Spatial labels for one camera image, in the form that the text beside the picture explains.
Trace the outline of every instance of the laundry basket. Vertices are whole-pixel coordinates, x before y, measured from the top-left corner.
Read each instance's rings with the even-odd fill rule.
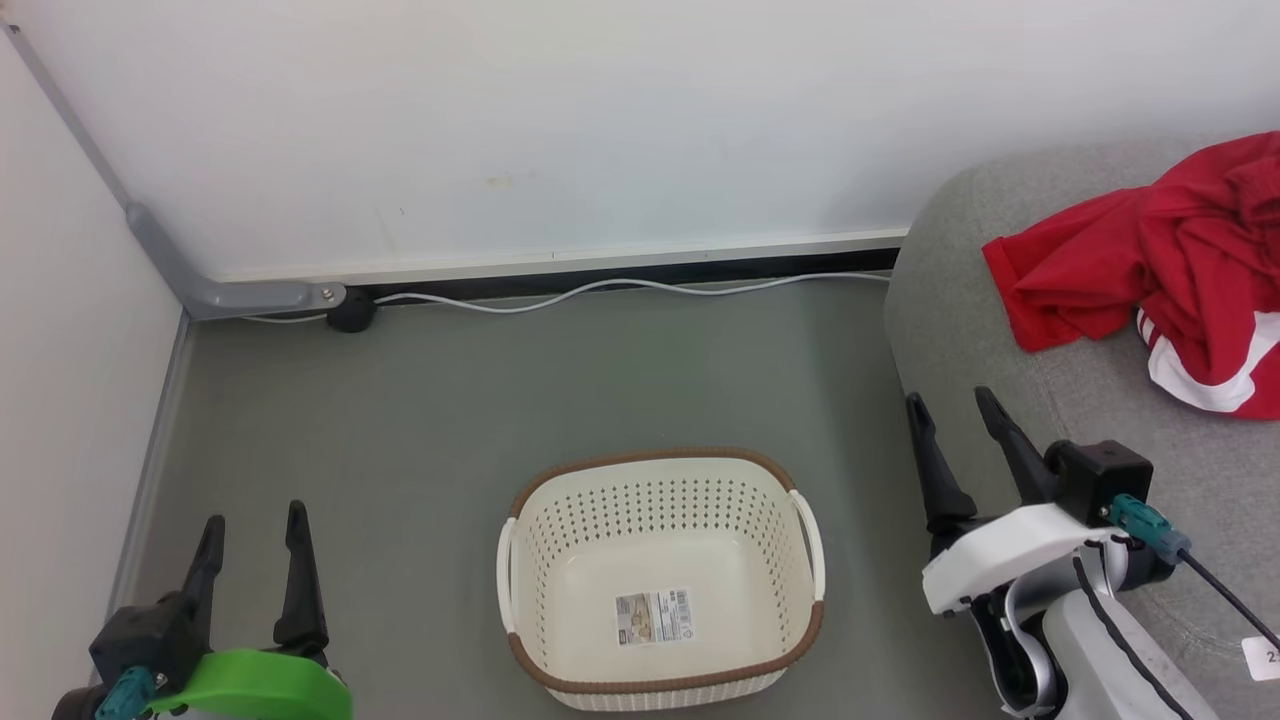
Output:
[[[516,660],[561,702],[659,710],[773,684],[818,637],[824,573],[782,468],[668,450],[530,483],[499,536],[498,609]]]

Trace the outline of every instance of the black cable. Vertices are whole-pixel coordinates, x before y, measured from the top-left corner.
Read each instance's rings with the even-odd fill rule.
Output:
[[[1199,560],[1192,557],[1192,553],[1188,552],[1187,548],[1179,550],[1178,557],[1181,557],[1188,565],[1190,565],[1192,570],[1199,573],[1199,577],[1204,578],[1206,583],[1212,585],[1219,594],[1225,597],[1226,601],[1231,603],[1231,607],[1239,610],[1240,615],[1244,615],[1244,619],[1248,620],[1251,625],[1257,628],[1258,632],[1262,633],[1262,637],[1267,638],[1267,642],[1271,643],[1271,647],[1280,650],[1280,638],[1276,638],[1276,634],[1271,632],[1271,628],[1267,628],[1266,623],[1260,620],[1258,616],[1253,614],[1253,611],[1245,607],[1244,603],[1240,602],[1240,598],[1235,597],[1234,592],[1226,589],[1226,585],[1222,584],[1222,580],[1219,580],[1217,578],[1213,577],[1213,573],[1206,570],[1204,566],[1199,564]]]
[[[1160,700],[1165,701],[1165,705],[1167,705],[1169,708],[1172,710],[1174,714],[1178,715],[1180,720],[1194,720],[1194,717],[1192,717],[1192,715],[1187,712],[1187,710],[1181,705],[1179,705],[1176,700],[1174,700],[1174,696],[1169,694],[1169,691],[1165,689],[1165,685],[1160,684],[1160,680],[1156,679],[1156,675],[1147,669],[1142,659],[1138,657],[1138,653],[1134,652],[1133,646],[1129,644],[1129,641],[1125,639],[1124,634],[1120,632],[1120,628],[1117,628],[1115,621],[1111,620],[1111,616],[1107,615],[1106,609],[1102,607],[1102,602],[1098,600],[1097,591],[1093,589],[1093,584],[1089,583],[1088,575],[1084,574],[1084,562],[1080,562],[1080,556],[1076,555],[1075,557],[1073,557],[1071,564],[1075,565],[1075,578],[1080,582],[1080,589],[1084,591],[1085,597],[1089,598],[1089,605],[1093,607],[1093,614],[1097,615],[1098,620],[1106,626],[1107,634],[1111,635],[1111,639],[1112,642],[1116,643],[1116,647],[1119,647],[1125,653],[1125,656],[1129,657],[1129,662],[1133,664],[1133,669],[1137,670],[1138,674],[1142,675],[1144,680],[1151,683],[1152,689],[1156,691],[1156,694],[1160,696]]]

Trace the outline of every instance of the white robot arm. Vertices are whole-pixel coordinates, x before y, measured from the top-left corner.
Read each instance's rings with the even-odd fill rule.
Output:
[[[1119,591],[1164,580],[1190,560],[1187,538],[1142,502],[1151,462],[1114,441],[1059,442],[1042,459],[989,389],[975,395],[1023,506],[977,518],[938,450],[928,409],[918,395],[909,396],[933,536],[923,588],[936,615],[969,614],[978,625],[1005,712],[1046,720],[1217,720],[1115,600]],[[1155,538],[1155,546],[1123,528]]]

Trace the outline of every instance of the metal bracket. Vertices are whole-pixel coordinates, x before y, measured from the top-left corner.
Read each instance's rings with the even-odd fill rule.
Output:
[[[45,64],[40,61],[36,50],[27,41],[18,26],[0,24],[9,36],[27,69],[36,78],[45,96],[63,118],[81,150],[88,156],[97,174],[115,196],[124,210],[125,222],[133,237],[142,246],[151,264],[173,295],[193,320],[216,320],[221,318],[243,318],[247,315],[268,315],[278,313],[326,311],[337,307],[347,296],[342,283],[307,283],[298,281],[224,283],[210,279],[197,270],[182,254],[173,236],[165,231],[150,208],[133,200],[120,178],[108,164],[102,151],[90,137],[88,131],[76,115],[67,96],[63,95]]]

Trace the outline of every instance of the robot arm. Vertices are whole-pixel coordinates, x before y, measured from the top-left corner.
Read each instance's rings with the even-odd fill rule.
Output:
[[[102,684],[63,696],[52,720],[132,720],[188,707],[252,720],[351,720],[351,691],[324,653],[329,630],[306,507],[289,503],[289,579],[274,648],[210,648],[224,537],[223,518],[210,518],[182,591],[111,615],[90,646]]]
[[[1146,500],[1151,462],[1112,441],[1059,442],[1044,460],[989,389],[975,396],[1023,500],[1001,518],[977,516],[924,401],[911,395],[906,406],[933,536],[924,594],[937,615],[973,618],[1004,710],[1061,720],[1216,720],[1114,598],[1174,570],[1108,519],[1117,498]]]

